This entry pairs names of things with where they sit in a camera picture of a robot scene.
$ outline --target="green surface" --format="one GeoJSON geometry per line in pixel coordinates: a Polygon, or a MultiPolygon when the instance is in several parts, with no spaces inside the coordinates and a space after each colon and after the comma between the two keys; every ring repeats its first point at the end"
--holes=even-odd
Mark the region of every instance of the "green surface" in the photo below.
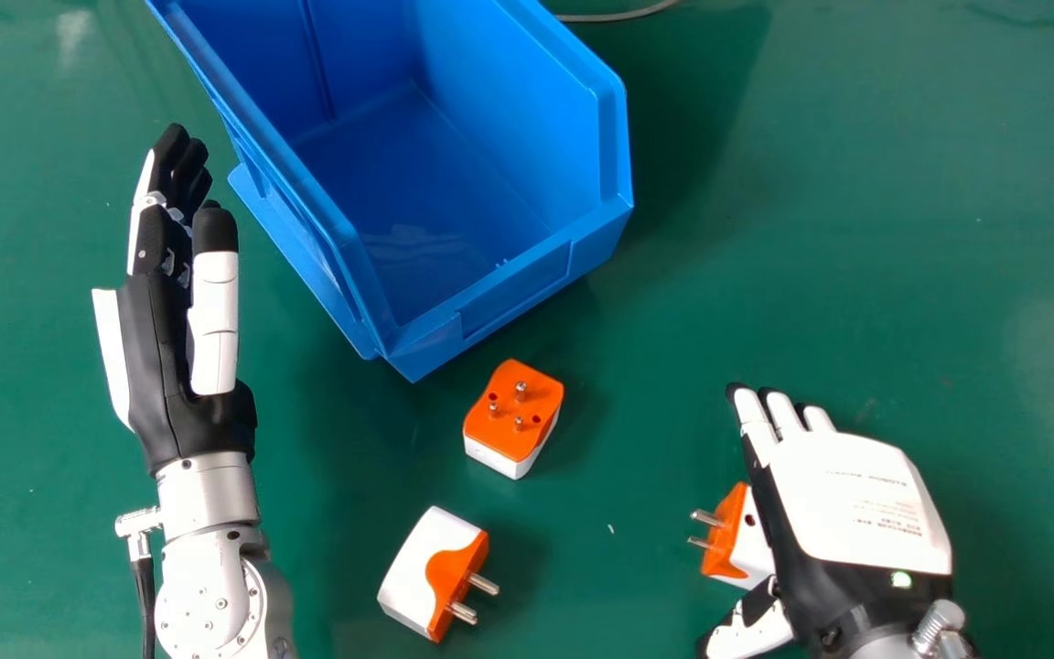
{"type": "MultiPolygon", "coordinates": [[[[589,4],[623,0],[553,7],[589,4]]],[[[744,476],[739,379],[903,447],[987,655],[1054,656],[1054,1],[689,0],[578,34],[630,93],[621,249],[421,384],[360,362],[216,185],[243,219],[239,366],[304,655],[690,656],[738,596],[684,539],[744,476]],[[519,483],[460,438],[509,356],[569,392],[519,483]],[[503,585],[442,647],[373,599],[430,504],[490,530],[503,585]]],[[[0,0],[0,659],[137,656],[112,523],[155,491],[87,291],[120,283],[171,120],[234,166],[142,3],[0,0]]]]}

